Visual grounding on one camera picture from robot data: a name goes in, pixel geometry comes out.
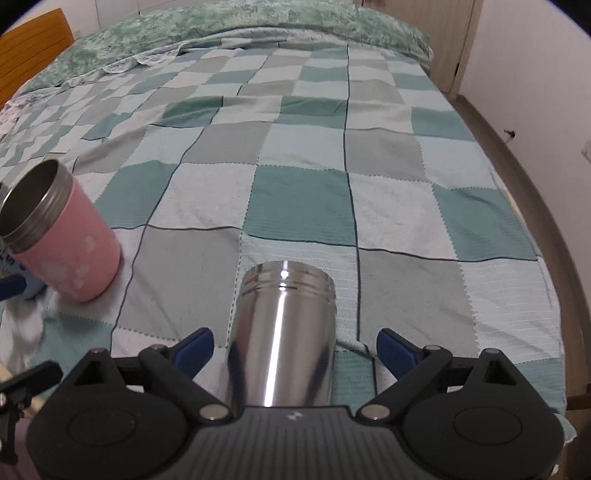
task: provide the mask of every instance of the wall socket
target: wall socket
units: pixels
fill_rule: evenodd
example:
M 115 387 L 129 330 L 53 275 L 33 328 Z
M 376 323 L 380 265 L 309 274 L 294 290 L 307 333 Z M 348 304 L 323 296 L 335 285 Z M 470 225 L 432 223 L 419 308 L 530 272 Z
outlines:
M 583 147 L 583 156 L 591 162 L 591 140 L 587 140 Z

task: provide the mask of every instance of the pink tumbler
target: pink tumbler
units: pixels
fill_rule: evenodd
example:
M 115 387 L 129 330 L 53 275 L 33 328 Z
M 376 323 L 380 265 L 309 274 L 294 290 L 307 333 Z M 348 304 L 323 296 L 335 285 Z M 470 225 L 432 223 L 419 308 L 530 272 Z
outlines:
M 33 275 L 71 300 L 94 299 L 119 268 L 113 230 L 57 160 L 32 168 L 8 193 L 0 238 Z

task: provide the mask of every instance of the orange headboard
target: orange headboard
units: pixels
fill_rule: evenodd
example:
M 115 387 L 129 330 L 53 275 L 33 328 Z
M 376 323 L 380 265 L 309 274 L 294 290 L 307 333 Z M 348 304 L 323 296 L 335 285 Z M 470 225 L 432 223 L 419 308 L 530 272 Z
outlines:
M 2 35 L 0 108 L 23 83 L 47 67 L 72 43 L 72 31 L 61 8 L 33 18 Z

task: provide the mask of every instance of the brown floor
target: brown floor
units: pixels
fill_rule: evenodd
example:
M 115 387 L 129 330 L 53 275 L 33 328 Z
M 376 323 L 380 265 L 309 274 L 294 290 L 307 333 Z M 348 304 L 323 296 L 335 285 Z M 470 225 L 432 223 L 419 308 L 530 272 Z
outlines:
M 507 185 L 544 255 L 561 307 L 567 396 L 584 394 L 589 369 L 580 326 L 589 325 L 589 309 L 564 240 L 540 194 L 491 126 L 464 97 L 452 104 Z M 591 476 L 591 410 L 568 411 L 566 417 L 579 436 L 563 452 L 553 480 L 583 480 Z

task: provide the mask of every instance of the checkered bedsheet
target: checkered bedsheet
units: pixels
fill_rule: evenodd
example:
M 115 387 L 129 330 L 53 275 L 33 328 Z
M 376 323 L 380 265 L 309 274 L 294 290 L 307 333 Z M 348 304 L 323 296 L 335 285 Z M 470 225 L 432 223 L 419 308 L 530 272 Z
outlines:
M 544 260 L 458 114 L 414 61 L 376 49 L 210 48 L 34 103 L 0 143 L 0 179 L 69 165 L 123 249 L 86 304 L 8 303 L 0 357 L 66 372 L 91 347 L 135 355 L 201 326 L 196 381 L 221 395 L 236 289 L 268 260 L 335 281 L 333 402 L 393 382 L 379 330 L 461 356 L 501 348 L 564 410 L 558 302 Z

